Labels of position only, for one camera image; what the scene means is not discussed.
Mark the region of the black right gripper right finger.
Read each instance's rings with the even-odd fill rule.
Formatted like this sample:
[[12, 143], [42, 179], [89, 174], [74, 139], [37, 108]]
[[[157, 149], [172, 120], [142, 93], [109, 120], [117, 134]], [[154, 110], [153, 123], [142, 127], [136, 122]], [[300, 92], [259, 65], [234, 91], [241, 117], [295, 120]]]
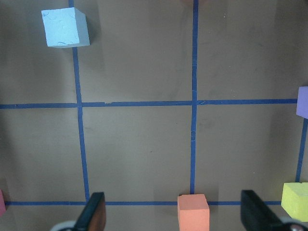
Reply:
[[246, 231], [289, 230], [253, 190], [241, 191], [240, 218]]

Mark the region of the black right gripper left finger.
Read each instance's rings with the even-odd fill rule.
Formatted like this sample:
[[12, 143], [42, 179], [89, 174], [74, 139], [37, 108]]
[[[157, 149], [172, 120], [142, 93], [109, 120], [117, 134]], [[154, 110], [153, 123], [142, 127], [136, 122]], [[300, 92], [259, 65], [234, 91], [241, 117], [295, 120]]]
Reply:
[[75, 231], [103, 231], [106, 226], [104, 192], [94, 192], [82, 210], [75, 225]]

